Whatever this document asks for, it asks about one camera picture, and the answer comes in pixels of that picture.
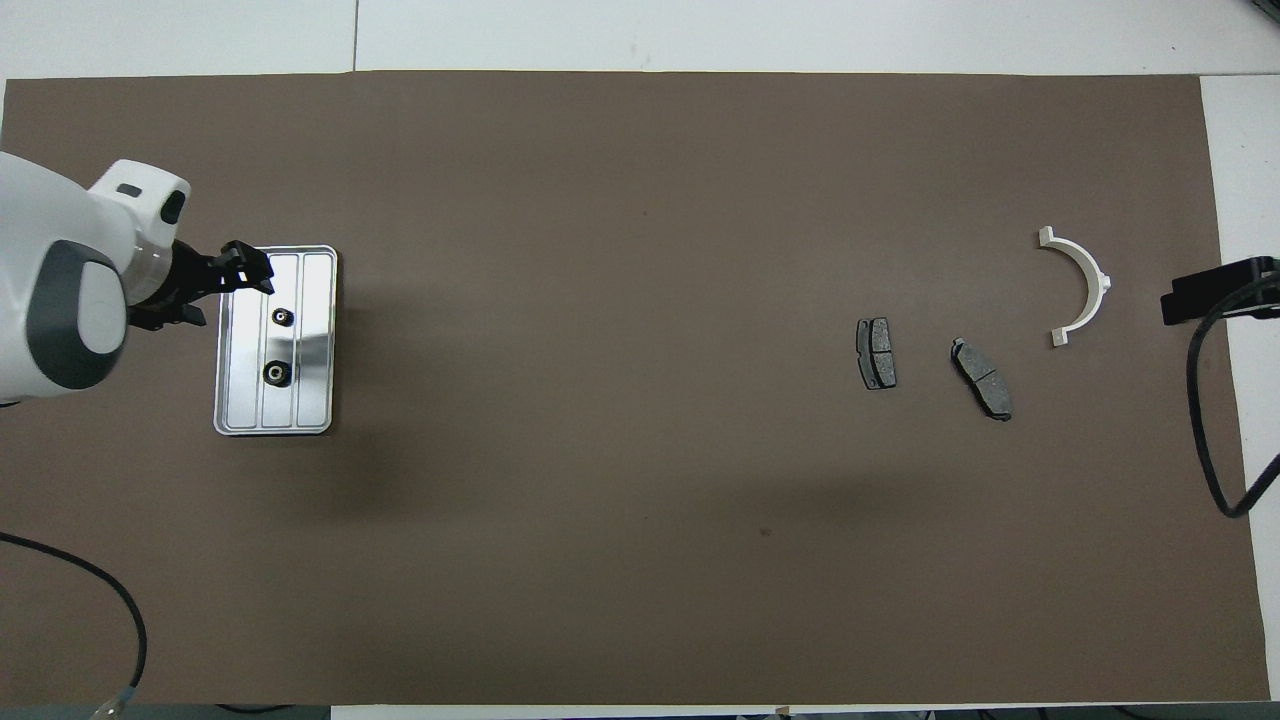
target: black round component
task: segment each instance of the black round component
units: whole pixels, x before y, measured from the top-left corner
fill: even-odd
[[[262,382],[275,387],[289,387],[293,382],[293,368],[283,360],[271,360],[262,365]]]

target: black cable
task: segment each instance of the black cable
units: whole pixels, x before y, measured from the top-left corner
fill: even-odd
[[[129,594],[129,591],[125,589],[123,584],[120,584],[120,580],[116,580],[110,573],[97,565],[93,565],[83,557],[78,557],[65,550],[58,550],[56,547],[47,546],[42,542],[12,536],[5,532],[0,532],[0,542],[17,544],[18,547],[26,547],[27,550],[35,550],[36,552],[42,552],[59,560],[64,560],[111,585],[115,594],[120,596],[120,600],[124,601],[124,606],[129,609],[129,615],[133,616],[133,628],[138,633],[138,659],[133,665],[133,678],[129,679],[129,687],[137,688],[138,683],[142,682],[142,670],[147,666],[147,626],[142,623],[142,612],[138,610],[138,603],[133,602],[133,596]]]
[[[1112,705],[1111,708],[1115,710],[1116,712],[1119,712],[1120,715],[1124,715],[1126,717],[1133,717],[1133,720],[1175,720],[1172,717],[1155,717],[1152,715],[1139,715],[1139,714],[1129,710],[1128,707],[1125,707],[1123,705]],[[1179,717],[1176,720],[1196,720],[1196,719],[1194,717]]]
[[[1238,288],[1231,292],[1217,305],[1215,305],[1201,320],[1199,325],[1196,327],[1196,333],[1192,334],[1192,342],[1187,347],[1187,407],[1192,416],[1192,436],[1196,438],[1196,455],[1199,457],[1201,469],[1204,471],[1204,482],[1208,483],[1208,492],[1213,497],[1213,503],[1217,509],[1228,518],[1242,518],[1249,509],[1262,497],[1262,493],[1271,487],[1276,477],[1280,477],[1280,455],[1276,455],[1271,462],[1267,464],[1258,479],[1249,486],[1244,496],[1234,506],[1226,501],[1226,496],[1222,493],[1222,486],[1219,483],[1217,473],[1213,470],[1213,459],[1208,454],[1208,441],[1204,439],[1204,419],[1201,418],[1201,405],[1199,405],[1199,352],[1201,347],[1204,345],[1204,337],[1208,336],[1208,331],[1222,319],[1226,313],[1234,310],[1242,300],[1251,295],[1257,295],[1258,292],[1271,288],[1280,287],[1280,274],[1274,274],[1249,284]]]
[[[296,707],[293,705],[264,705],[260,707],[243,707],[239,705],[223,705],[218,703],[218,707],[228,712],[236,712],[239,715],[262,715],[264,712],[275,712],[276,710],[287,710],[289,707]]]

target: brown mat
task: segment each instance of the brown mat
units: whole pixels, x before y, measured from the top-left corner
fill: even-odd
[[[58,79],[5,111],[77,182],[189,179],[204,251],[343,256],[326,437],[218,436],[211,328],[0,413],[0,527],[133,589],[143,702],[1266,697],[1248,525],[1160,323],[1219,256],[1194,78]],[[1084,286],[1043,224],[1115,281],[1062,348]],[[858,375],[872,315],[897,389]],[[96,580],[0,548],[0,701],[128,676]]]

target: black brake pad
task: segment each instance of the black brake pad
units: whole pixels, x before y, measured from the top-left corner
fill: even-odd
[[[897,386],[893,369],[893,346],[888,340],[886,318],[858,320],[858,369],[863,373],[867,389],[886,389]]]
[[[951,345],[951,361],[969,383],[988,418],[1001,423],[1012,419],[1014,402],[1009,397],[1009,386],[982,351],[965,342],[963,337],[957,337]]]

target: white tabletop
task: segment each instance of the white tabletop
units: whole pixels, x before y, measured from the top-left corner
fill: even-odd
[[[372,69],[1206,76],[1222,260],[1280,255],[1280,23],[1247,0],[0,0],[0,79]],[[1272,370],[1280,323],[1236,320],[1228,332],[1252,478],[1280,451],[1267,402],[1280,397]],[[1262,500],[1251,525],[1271,694],[1280,698],[1280,495]],[[364,706],[335,708],[334,717],[888,708],[794,705],[803,700],[609,710]]]

